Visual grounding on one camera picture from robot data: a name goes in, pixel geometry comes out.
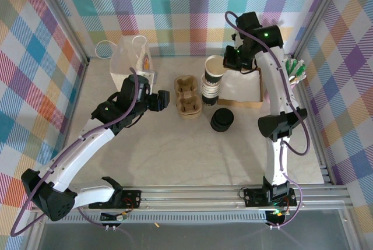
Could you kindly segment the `white printed paper bag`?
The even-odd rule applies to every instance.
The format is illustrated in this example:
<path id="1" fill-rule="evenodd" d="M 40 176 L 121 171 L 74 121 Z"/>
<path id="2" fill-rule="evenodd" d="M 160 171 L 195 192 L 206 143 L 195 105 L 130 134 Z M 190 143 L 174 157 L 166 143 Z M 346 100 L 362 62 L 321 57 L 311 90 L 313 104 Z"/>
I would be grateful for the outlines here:
<path id="1" fill-rule="evenodd" d="M 120 91 L 124 79 L 133 68 L 137 75 L 145 77 L 154 87 L 157 72 L 153 67 L 150 48 L 144 35 L 122 36 L 118 43 L 109 40 L 99 41 L 95 46 L 97 58 L 110 60 L 110 75 L 115 87 Z"/>

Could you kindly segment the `black plastic cup lid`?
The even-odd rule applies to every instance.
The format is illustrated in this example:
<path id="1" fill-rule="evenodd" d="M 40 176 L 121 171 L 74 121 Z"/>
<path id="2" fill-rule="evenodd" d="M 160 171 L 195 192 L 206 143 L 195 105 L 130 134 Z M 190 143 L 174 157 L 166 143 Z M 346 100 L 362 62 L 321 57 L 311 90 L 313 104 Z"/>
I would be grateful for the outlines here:
<path id="1" fill-rule="evenodd" d="M 219 108 L 213 114 L 212 121 L 219 126 L 229 126 L 234 121 L 234 114 L 228 108 Z"/>

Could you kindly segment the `green white wrapped straw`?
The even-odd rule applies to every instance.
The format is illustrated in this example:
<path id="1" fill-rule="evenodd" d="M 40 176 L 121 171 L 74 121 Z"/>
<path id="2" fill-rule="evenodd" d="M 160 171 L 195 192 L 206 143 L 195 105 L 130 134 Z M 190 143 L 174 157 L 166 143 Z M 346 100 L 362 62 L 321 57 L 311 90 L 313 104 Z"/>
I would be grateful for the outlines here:
<path id="1" fill-rule="evenodd" d="M 300 76 L 301 74 L 305 73 L 305 70 L 306 70 L 305 64 L 301 64 L 301 65 L 297 66 L 295 68 L 295 70 L 293 70 L 293 72 L 292 72 L 292 77 L 293 76 Z"/>
<path id="2" fill-rule="evenodd" d="M 298 61 L 296 59 L 289 58 L 286 62 L 286 71 L 288 74 L 288 78 L 290 79 L 292 77 L 292 72 L 297 66 Z"/>

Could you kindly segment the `brown cardboard napkin tray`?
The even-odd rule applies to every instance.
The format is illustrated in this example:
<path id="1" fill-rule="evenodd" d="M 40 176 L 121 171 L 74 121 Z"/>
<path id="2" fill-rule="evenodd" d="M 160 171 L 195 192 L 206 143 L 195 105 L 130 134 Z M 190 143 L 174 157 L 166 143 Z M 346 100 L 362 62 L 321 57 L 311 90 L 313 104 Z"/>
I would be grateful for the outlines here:
<path id="1" fill-rule="evenodd" d="M 245 108 L 261 108 L 263 104 L 263 82 L 262 82 L 262 72 L 260 69 L 258 69 L 260 73 L 260 79 L 261 79 L 261 101 L 260 102 L 239 102 L 234 100 L 225 100 L 218 98 L 218 104 L 219 105 L 226 105 L 226 106 L 233 106 L 233 107 L 245 107 Z"/>

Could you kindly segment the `left small circuit board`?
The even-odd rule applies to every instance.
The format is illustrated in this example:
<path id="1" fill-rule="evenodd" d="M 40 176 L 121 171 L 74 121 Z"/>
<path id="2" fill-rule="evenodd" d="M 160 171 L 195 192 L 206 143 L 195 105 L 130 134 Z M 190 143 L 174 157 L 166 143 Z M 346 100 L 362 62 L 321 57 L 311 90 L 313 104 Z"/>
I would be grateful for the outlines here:
<path id="1" fill-rule="evenodd" d="M 129 216 L 129 212 L 120 212 L 120 213 L 101 212 L 100 220 L 101 221 L 124 221 L 128 219 L 128 216 Z"/>

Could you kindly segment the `small circuit board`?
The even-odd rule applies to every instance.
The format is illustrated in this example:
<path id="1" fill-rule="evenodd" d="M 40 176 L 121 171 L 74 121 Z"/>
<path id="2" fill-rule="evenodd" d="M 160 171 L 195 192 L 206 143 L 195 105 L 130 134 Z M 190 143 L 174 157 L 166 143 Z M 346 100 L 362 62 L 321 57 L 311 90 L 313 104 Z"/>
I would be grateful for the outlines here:
<path id="1" fill-rule="evenodd" d="M 289 211 L 286 210 L 267 210 L 265 211 L 266 214 L 266 224 L 269 226 L 283 224 L 286 220 L 286 216 L 290 214 Z"/>
<path id="2" fill-rule="evenodd" d="M 101 212 L 100 220 L 101 221 L 124 221 L 128 219 L 128 216 L 129 216 L 129 212 L 120 212 L 120 213 Z"/>

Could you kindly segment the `right small circuit board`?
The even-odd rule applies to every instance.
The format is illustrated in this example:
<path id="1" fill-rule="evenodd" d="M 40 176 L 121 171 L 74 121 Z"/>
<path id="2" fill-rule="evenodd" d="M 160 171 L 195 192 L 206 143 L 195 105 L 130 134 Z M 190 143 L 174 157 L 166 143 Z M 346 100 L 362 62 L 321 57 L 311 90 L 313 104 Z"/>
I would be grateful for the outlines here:
<path id="1" fill-rule="evenodd" d="M 290 214 L 289 211 L 286 210 L 267 210 L 265 211 L 266 214 L 266 224 L 269 226 L 283 224 L 286 220 L 286 216 Z"/>

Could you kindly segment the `aluminium left side rail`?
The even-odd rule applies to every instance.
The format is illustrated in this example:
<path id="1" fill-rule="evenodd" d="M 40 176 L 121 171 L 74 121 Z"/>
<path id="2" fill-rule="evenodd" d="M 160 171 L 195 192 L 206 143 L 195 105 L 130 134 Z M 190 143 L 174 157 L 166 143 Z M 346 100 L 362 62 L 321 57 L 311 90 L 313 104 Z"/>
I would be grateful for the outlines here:
<path id="1" fill-rule="evenodd" d="M 82 86 L 85 81 L 88 67 L 90 65 L 90 59 L 87 62 L 82 62 L 79 67 L 78 75 L 73 85 L 73 89 L 68 101 L 68 106 L 65 112 L 65 120 L 62 122 L 62 133 L 59 134 L 53 154 L 52 159 L 57 156 L 57 154 L 66 146 L 71 132 L 73 117 L 79 102 L 79 97 L 81 93 Z"/>

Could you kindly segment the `aluminium rail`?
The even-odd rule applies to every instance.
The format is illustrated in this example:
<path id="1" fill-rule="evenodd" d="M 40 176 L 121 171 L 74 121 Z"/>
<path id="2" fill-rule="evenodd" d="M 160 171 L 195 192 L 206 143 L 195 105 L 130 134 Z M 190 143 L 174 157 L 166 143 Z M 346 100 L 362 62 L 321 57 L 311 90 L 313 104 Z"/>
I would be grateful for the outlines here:
<path id="1" fill-rule="evenodd" d="M 79 102 L 79 97 L 81 93 L 82 86 L 85 81 L 88 67 L 90 65 L 90 59 L 87 62 L 82 62 L 79 67 L 78 75 L 73 85 L 73 89 L 68 101 L 68 106 L 65 112 L 65 120 L 62 122 L 62 133 L 59 134 L 53 154 L 52 159 L 57 156 L 57 154 L 66 146 L 71 132 L 73 117 Z"/>
<path id="2" fill-rule="evenodd" d="M 162 211 L 207 211 L 207 210 L 295 210 L 300 209 L 344 209 L 352 207 L 352 200 L 344 186 L 304 185 L 293 187 L 297 206 L 295 207 L 245 207 L 238 196 L 238 186 L 143 186 L 123 187 L 126 190 L 140 190 L 141 203 L 137 210 Z"/>
<path id="3" fill-rule="evenodd" d="M 308 118 L 305 123 L 309 133 L 310 148 L 308 154 L 304 156 L 298 156 L 292 152 L 289 153 L 288 172 L 299 184 L 334 185 L 336 179 L 333 175 L 325 143 L 311 104 L 308 79 L 309 75 L 296 85 L 294 91 L 299 104 L 308 111 Z"/>

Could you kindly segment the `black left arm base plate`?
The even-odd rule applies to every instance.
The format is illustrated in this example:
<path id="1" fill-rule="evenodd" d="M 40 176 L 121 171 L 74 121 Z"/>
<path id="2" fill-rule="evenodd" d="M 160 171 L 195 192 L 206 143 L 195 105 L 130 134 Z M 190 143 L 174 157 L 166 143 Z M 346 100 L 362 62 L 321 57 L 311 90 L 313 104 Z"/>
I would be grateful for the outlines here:
<path id="1" fill-rule="evenodd" d="M 118 190 L 107 202 L 96 202 L 88 205 L 89 209 L 138 209 L 141 203 L 140 190 Z"/>

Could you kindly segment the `aluminium right side rail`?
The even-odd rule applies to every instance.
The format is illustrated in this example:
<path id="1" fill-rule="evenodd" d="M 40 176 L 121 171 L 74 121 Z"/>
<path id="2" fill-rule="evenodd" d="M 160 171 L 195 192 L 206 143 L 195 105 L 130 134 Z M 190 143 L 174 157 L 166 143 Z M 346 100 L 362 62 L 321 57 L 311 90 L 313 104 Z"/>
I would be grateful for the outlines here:
<path id="1" fill-rule="evenodd" d="M 309 75 L 296 85 L 294 91 L 299 104 L 308 111 L 308 118 L 305 123 L 309 133 L 310 148 L 308 154 L 304 156 L 298 156 L 292 152 L 289 153 L 288 172 L 299 184 L 334 185 L 336 179 L 333 175 L 325 143 L 311 104 L 308 79 Z"/>

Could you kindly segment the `aluminium front rail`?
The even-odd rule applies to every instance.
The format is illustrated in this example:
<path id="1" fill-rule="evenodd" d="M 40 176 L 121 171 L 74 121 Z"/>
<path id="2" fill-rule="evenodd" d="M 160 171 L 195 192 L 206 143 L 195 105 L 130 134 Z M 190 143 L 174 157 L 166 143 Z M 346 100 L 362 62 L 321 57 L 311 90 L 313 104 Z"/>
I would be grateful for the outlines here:
<path id="1" fill-rule="evenodd" d="M 143 186 L 123 187 L 126 190 L 140 190 L 141 203 L 137 210 L 162 211 L 207 211 L 207 210 L 295 210 L 300 209 L 344 209 L 352 207 L 352 200 L 344 186 L 304 185 L 293 187 L 297 206 L 295 207 L 245 207 L 238 196 L 238 186 Z"/>

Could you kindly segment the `aluminium left corner post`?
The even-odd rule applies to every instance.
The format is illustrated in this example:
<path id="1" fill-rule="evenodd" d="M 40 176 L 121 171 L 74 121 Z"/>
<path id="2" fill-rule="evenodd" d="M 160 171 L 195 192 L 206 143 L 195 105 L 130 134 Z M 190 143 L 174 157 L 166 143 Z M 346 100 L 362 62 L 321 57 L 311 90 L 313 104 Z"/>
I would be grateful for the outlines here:
<path id="1" fill-rule="evenodd" d="M 85 66 L 89 65 L 90 57 L 83 48 L 77 34 L 75 33 L 72 25 L 70 24 L 67 15 L 62 9 L 61 4 L 58 0 L 45 0 L 49 6 L 52 14 L 56 18 L 58 24 L 61 26 L 62 30 L 66 34 L 68 40 L 70 41 L 72 47 L 77 52 L 80 59 L 84 62 Z"/>

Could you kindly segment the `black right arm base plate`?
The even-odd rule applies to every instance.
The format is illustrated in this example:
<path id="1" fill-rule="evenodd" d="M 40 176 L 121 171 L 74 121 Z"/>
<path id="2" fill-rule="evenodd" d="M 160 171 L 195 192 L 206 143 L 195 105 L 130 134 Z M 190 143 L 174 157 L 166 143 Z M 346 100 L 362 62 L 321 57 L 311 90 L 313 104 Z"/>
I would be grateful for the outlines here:
<path id="1" fill-rule="evenodd" d="M 271 198 L 269 192 L 265 192 L 261 188 L 251 189 L 242 187 L 238 192 L 238 196 L 244 201 L 245 207 L 297 206 L 297 200 L 293 188 L 290 188 L 288 193 Z"/>

